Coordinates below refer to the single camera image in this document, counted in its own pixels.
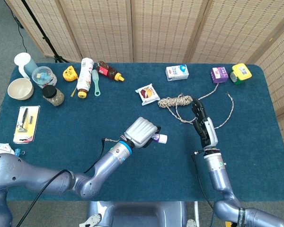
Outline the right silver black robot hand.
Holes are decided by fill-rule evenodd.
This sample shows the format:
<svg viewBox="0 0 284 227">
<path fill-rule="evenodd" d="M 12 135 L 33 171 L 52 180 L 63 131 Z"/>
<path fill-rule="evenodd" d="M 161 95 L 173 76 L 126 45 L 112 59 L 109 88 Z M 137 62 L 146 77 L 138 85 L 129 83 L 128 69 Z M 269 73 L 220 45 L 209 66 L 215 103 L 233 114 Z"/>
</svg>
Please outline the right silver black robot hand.
<svg viewBox="0 0 284 227">
<path fill-rule="evenodd" d="M 207 116 L 202 102 L 196 98 L 193 98 L 192 112 L 195 114 L 193 126 L 200 136 L 202 148 L 215 147 L 218 143 L 218 139 L 213 122 L 211 118 Z"/>
</svg>

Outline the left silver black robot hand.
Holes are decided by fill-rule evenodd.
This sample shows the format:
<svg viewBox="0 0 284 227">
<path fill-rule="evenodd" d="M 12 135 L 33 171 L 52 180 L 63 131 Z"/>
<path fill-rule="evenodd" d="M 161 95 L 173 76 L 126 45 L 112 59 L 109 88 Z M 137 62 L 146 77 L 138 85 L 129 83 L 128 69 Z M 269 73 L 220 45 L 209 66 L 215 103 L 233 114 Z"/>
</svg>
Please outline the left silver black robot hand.
<svg viewBox="0 0 284 227">
<path fill-rule="evenodd" d="M 152 136 L 159 133 L 160 126 L 147 119 L 139 117 L 125 132 L 125 142 L 134 148 L 146 148 L 152 141 Z"/>
</svg>

